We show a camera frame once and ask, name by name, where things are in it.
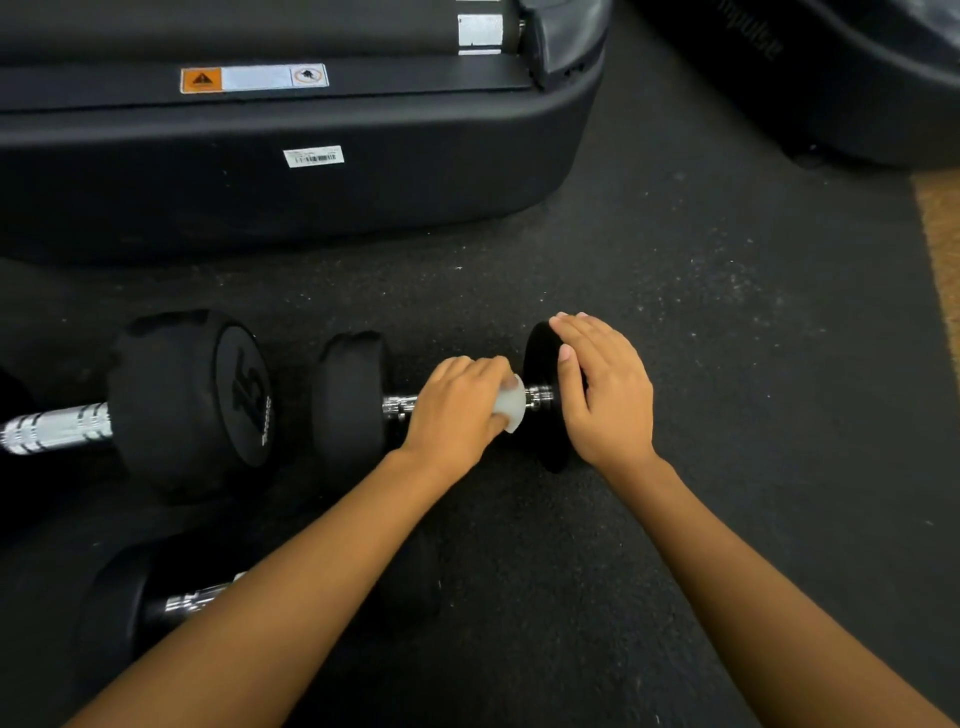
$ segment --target right hand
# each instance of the right hand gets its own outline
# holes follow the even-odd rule
[[[656,460],[654,387],[636,349],[586,313],[559,313],[550,327],[564,341],[557,362],[560,394],[577,453],[608,480]]]

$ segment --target hex dumbbell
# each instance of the hex dumbbell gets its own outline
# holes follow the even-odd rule
[[[273,392],[241,323],[212,310],[140,318],[111,357],[108,401],[4,418],[0,450],[22,458],[112,442],[131,473],[178,501],[216,495],[232,473],[267,462]]]
[[[245,571],[235,554],[186,537],[121,551],[95,577],[74,634],[84,693],[105,687],[163,637],[209,606]],[[440,565],[433,541],[416,529],[364,603],[373,631],[395,635],[440,612]]]
[[[546,323],[531,331],[520,377],[522,400],[510,412],[520,420],[517,434],[551,473],[562,470],[572,452],[557,383],[561,343]],[[394,391],[386,341],[365,331],[339,334],[326,344],[313,373],[312,405],[314,445],[324,464],[326,487],[341,494],[398,445],[417,395]]]

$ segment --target orange warning sticker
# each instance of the orange warning sticker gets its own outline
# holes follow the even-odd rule
[[[224,90],[221,68],[184,68],[180,72],[182,93],[219,93]]]

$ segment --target weight plate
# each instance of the weight plate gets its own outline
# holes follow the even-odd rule
[[[542,465],[551,473],[559,473],[570,461],[573,446],[566,434],[564,412],[557,381],[557,357],[563,343],[560,336],[546,322],[534,326],[527,339],[523,355],[523,383],[547,384],[553,388],[554,399],[549,406],[536,412],[527,412],[520,424],[522,437],[529,443]]]
[[[313,373],[313,441],[324,489],[341,496],[380,462],[390,443],[383,397],[392,391],[390,351],[374,331],[339,334]]]
[[[400,547],[373,593],[392,632],[418,626],[440,613],[440,558],[422,528],[416,528]]]
[[[114,445],[167,499],[222,495],[267,462],[276,421],[270,378],[238,321],[211,310],[137,319],[112,354]]]
[[[214,368],[220,417],[237,455],[251,468],[267,462],[274,440],[274,393],[260,350],[242,327],[228,327]]]
[[[117,554],[93,580],[74,634],[76,682],[85,698],[111,683],[143,650],[140,607],[160,542]]]

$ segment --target barcode sticker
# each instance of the barcode sticker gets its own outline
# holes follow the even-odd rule
[[[291,169],[297,167],[318,167],[321,164],[343,164],[344,150],[335,147],[313,147],[312,149],[284,149],[283,155]]]

